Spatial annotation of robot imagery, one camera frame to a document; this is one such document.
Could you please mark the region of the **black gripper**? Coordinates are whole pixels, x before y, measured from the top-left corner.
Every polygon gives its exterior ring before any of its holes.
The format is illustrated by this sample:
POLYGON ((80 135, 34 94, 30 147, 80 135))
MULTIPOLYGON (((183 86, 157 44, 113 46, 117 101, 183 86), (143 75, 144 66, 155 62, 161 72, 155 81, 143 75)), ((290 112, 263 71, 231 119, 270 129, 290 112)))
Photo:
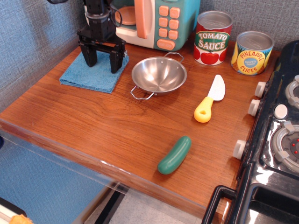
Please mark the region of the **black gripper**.
POLYGON ((87 14, 88 25, 77 31, 81 52, 89 67, 97 63, 97 51, 109 53, 111 72, 116 73, 126 57, 126 42, 116 35, 111 15, 87 14))

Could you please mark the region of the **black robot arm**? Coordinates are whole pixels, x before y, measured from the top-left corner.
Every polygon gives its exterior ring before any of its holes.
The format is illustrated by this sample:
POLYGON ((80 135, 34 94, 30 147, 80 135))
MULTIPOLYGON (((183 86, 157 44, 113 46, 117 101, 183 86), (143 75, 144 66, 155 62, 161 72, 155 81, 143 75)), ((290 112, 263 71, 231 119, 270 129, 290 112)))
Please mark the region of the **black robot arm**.
POLYGON ((110 0, 84 0, 88 25, 77 31, 79 46, 89 67, 98 60, 97 52, 109 54, 111 72, 116 73, 126 56, 126 42, 116 35, 116 9, 110 0))

